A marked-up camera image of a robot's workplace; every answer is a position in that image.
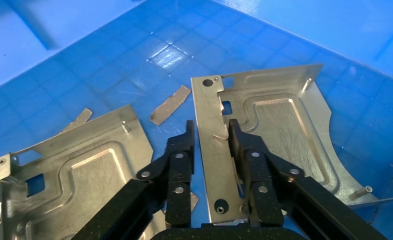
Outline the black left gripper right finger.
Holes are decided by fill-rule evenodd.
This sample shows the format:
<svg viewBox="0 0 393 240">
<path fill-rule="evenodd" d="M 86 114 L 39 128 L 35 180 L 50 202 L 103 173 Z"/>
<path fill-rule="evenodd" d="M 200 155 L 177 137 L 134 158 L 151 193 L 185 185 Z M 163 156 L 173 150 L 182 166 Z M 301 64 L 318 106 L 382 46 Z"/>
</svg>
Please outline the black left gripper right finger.
<svg viewBox="0 0 393 240">
<path fill-rule="evenodd" d="M 245 187 L 249 222 L 288 239 L 382 240 L 366 223 L 296 165 L 271 153 L 262 138 L 228 126 L 228 144 Z"/>
</svg>

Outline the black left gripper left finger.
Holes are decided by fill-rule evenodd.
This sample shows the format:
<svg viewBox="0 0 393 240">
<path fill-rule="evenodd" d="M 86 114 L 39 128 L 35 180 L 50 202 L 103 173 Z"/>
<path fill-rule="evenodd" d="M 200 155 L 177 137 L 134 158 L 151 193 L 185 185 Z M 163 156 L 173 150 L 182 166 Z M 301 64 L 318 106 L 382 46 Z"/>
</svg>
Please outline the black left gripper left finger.
<svg viewBox="0 0 393 240">
<path fill-rule="evenodd" d="M 167 140 L 164 154 L 143 167 L 73 237 L 75 240 L 137 240 L 153 215 L 165 208 L 166 228 L 191 226 L 194 123 Z"/>
</svg>

